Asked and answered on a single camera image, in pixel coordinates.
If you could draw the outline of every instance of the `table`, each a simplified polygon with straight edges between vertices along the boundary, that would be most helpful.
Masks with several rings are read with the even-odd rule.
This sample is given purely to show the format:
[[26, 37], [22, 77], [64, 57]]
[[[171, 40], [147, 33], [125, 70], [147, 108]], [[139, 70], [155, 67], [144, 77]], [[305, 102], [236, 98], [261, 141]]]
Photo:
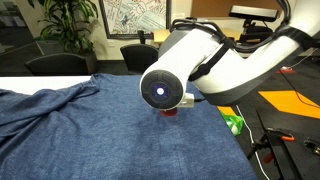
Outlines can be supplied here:
[[0, 179], [256, 179], [214, 106], [164, 117], [140, 78], [0, 78]]
[[263, 127], [280, 129], [295, 137], [294, 142], [288, 142], [272, 134], [266, 135], [282, 179], [319, 179], [320, 158], [304, 145], [304, 141], [311, 138], [320, 142], [320, 120], [264, 108], [257, 112]]
[[[221, 30], [227, 37], [233, 37], [235, 40], [238, 40], [240, 38], [241, 33], [238, 31], [235, 31], [230, 28], [222, 28]], [[168, 29], [155, 30], [153, 32], [154, 43], [162, 44], [169, 35], [170, 35], [170, 31]]]

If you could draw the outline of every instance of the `denim fabric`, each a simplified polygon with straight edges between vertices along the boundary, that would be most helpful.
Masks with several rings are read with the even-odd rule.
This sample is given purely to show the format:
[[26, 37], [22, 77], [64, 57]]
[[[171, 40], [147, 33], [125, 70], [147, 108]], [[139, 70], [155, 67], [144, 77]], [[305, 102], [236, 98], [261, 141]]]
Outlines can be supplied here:
[[0, 179], [256, 179], [216, 107], [164, 117], [142, 99], [140, 78], [0, 90]]

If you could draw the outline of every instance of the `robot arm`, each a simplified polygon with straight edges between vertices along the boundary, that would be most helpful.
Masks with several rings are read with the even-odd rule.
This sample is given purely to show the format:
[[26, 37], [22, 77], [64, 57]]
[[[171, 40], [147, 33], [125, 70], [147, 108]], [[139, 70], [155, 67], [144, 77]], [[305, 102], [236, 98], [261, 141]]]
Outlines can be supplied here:
[[[297, 0], [290, 21], [259, 48], [230, 43], [217, 26], [211, 31], [208, 24], [173, 26], [159, 60], [142, 75], [143, 98], [157, 109], [175, 108], [183, 102], [189, 80], [212, 105], [239, 103], [285, 62], [312, 46], [313, 38], [320, 36], [319, 7], [320, 0]], [[254, 52], [244, 59], [238, 54], [242, 51]]]

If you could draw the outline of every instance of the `black chair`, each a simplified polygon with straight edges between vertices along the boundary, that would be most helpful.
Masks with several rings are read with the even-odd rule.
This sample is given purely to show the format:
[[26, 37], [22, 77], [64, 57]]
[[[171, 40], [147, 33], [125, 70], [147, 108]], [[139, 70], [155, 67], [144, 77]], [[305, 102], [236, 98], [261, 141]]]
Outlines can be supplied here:
[[158, 49], [148, 44], [132, 44], [120, 48], [128, 73], [143, 74], [158, 60]]
[[38, 57], [25, 63], [35, 76], [88, 75], [86, 59], [72, 53], [58, 53]]

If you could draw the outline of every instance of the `picture frame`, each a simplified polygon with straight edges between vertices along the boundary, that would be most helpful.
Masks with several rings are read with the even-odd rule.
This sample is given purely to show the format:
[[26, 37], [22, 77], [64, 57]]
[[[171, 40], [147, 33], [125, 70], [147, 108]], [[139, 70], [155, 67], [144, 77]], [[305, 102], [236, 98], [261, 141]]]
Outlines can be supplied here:
[[99, 0], [108, 39], [153, 38], [153, 30], [169, 29], [171, 0]]

